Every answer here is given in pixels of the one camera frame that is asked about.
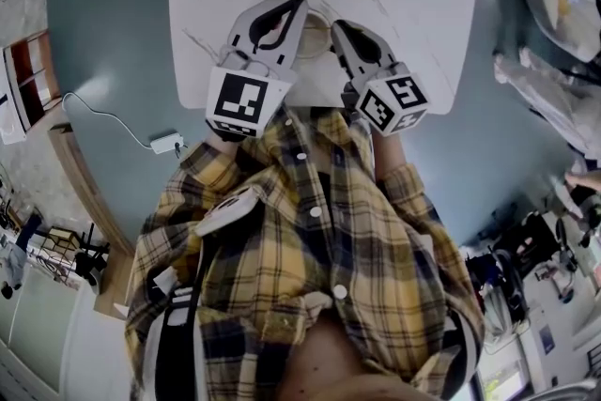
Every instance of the yellow plaid shirt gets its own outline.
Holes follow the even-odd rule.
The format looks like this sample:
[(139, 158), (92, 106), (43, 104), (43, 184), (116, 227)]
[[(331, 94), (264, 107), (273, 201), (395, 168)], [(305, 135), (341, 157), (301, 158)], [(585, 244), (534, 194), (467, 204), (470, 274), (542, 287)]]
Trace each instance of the yellow plaid shirt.
[[(298, 158), (309, 152), (308, 135), (331, 153), (329, 206), (310, 156)], [(265, 206), (259, 228), (222, 240), (196, 311), (209, 398), (270, 398), (291, 349), (327, 308), (336, 309), (367, 366), (441, 395), (458, 351), (442, 346), (448, 311), (467, 319), (478, 347), (484, 324), (466, 266), (415, 168), (403, 165), (377, 185), (367, 130), (337, 110), (303, 126), (282, 108), (263, 138), (245, 140), (240, 151), (234, 160), (201, 144), (146, 220), (126, 326), (137, 382), (150, 325), (168, 304), (149, 280), (172, 266), (181, 283), (192, 282), (203, 243), (194, 227), (254, 186)], [(332, 295), (336, 285), (347, 289), (343, 300)]]

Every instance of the white cable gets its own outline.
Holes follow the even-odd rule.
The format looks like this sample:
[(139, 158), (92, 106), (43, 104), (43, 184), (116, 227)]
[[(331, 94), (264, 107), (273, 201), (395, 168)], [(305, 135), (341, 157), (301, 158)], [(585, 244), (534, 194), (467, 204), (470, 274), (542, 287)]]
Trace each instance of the white cable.
[(140, 140), (135, 136), (135, 134), (131, 131), (131, 129), (126, 125), (125, 122), (123, 122), (119, 117), (117, 117), (115, 114), (110, 114), (108, 112), (101, 112), (101, 111), (95, 111), (94, 109), (92, 109), (89, 105), (87, 105), (85, 103), (85, 100), (83, 100), (81, 97), (79, 97), (77, 94), (75, 94), (75, 92), (67, 92), (64, 96), (63, 96), (63, 100), (62, 100), (62, 107), (63, 107), (63, 111), (67, 112), (67, 109), (65, 109), (65, 100), (67, 99), (68, 96), (73, 96), (76, 97), (77, 99), (79, 99), (79, 101), (85, 106), (87, 107), (87, 109), (92, 113), (92, 114), (96, 114), (97, 116), (107, 116), (107, 117), (111, 117), (114, 120), (116, 120), (119, 124), (121, 124), (127, 132), (130, 133), (130, 136), (133, 137), (135, 139), (135, 142), (137, 142), (141, 147), (143, 147), (144, 149), (148, 149), (148, 150), (152, 150), (151, 146), (147, 146), (146, 144), (143, 144), (142, 142), (140, 142)]

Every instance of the shirt button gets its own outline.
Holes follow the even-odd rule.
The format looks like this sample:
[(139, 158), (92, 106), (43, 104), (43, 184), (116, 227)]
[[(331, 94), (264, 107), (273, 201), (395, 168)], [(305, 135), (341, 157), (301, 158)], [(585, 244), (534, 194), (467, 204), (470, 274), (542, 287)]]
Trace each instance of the shirt button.
[(341, 301), (348, 295), (348, 290), (343, 285), (335, 285), (334, 286), (334, 297)]

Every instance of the blue floor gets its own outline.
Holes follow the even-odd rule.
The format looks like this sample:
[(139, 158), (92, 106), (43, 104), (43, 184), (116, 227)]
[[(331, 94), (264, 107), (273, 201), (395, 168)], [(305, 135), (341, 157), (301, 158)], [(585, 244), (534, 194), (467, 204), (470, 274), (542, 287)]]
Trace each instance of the blue floor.
[[(92, 107), (117, 114), (144, 142), (170, 130), (190, 143), (202, 139), (203, 112), (177, 99), (168, 0), (48, 0), (48, 20), (63, 93), (76, 91)], [(493, 49), (515, 54), (518, 40), (556, 55), (523, 0), (476, 0), (453, 111), (427, 117), (403, 137), (458, 243), (473, 239), (490, 213), (533, 179), (560, 173), (570, 159), (559, 135), (493, 79)], [(177, 160), (141, 149), (112, 119), (92, 116), (76, 100), (68, 111), (102, 195), (134, 242)]]

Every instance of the white chair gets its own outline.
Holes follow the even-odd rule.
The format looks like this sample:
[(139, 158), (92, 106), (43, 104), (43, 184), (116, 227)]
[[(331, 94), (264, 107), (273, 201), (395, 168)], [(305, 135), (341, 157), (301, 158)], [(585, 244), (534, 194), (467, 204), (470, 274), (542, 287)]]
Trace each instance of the white chair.
[(596, 0), (526, 0), (543, 33), (578, 60), (601, 51), (601, 15)]

